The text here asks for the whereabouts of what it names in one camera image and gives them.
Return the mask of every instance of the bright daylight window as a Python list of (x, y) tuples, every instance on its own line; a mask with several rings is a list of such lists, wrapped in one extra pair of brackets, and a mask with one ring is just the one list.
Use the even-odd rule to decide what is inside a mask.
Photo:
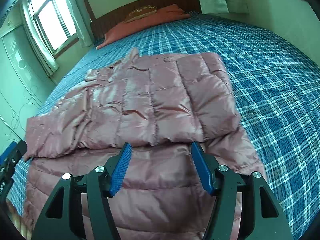
[(42, 38), (55, 53), (76, 33), (66, 0), (30, 0), (30, 3)]

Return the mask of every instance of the pillow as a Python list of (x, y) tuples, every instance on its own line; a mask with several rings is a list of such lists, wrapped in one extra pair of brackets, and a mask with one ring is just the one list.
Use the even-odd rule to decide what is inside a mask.
[(147, 5), (140, 7), (138, 9), (133, 10), (124, 20), (125, 23), (129, 23), (144, 17), (147, 17), (151, 14), (155, 14), (157, 12), (157, 8), (152, 5)]
[(191, 16), (189, 14), (185, 14), (184, 10), (180, 9), (176, 4), (160, 8), (155, 14), (149, 15), (142, 19), (138, 19), (128, 23), (120, 22), (104, 35), (104, 42), (97, 46), (96, 49), (101, 49), (102, 47), (110, 43), (118, 41), (124, 37), (145, 30), (152, 26), (190, 17)]

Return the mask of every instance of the wooden headboard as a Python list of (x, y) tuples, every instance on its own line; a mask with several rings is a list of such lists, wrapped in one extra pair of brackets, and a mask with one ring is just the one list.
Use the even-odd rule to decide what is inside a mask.
[(127, 5), (121, 6), (91, 22), (91, 29), (94, 38), (101, 39), (112, 27), (119, 22), (124, 21), (126, 16), (133, 10), (144, 5), (154, 5), (162, 8), (171, 4), (177, 4), (185, 12), (196, 11), (201, 12), (199, 0), (138, 0)]

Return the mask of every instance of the bed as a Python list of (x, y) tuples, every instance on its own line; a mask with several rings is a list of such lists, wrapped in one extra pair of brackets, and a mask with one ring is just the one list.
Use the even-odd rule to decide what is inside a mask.
[[(177, 3), (192, 17), (158, 25), (100, 50), (90, 50), (61, 80), (38, 114), (44, 114), (89, 69), (124, 57), (133, 47), (140, 55), (218, 53), (228, 70), (242, 125), (265, 165), (270, 188), (280, 202), (294, 239), (320, 210), (320, 69), (274, 33), (247, 24), (201, 14), (199, 0), (139, 0), (92, 22), (103, 34), (133, 8)], [(13, 176), (11, 201), (23, 213), (30, 161), (20, 161)]]

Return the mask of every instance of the silver screw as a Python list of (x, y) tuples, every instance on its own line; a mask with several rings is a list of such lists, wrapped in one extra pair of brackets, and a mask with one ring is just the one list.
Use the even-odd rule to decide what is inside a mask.
[(63, 179), (70, 179), (71, 178), (71, 174), (70, 173), (65, 173), (62, 175)]
[(219, 170), (225, 172), (228, 170), (228, 167), (226, 165), (220, 165)]
[(258, 171), (254, 171), (253, 172), (253, 176), (256, 177), (256, 178), (260, 178), (261, 177), (261, 173), (258, 172)]
[(103, 171), (104, 171), (104, 167), (103, 166), (96, 167), (96, 172), (103, 172)]

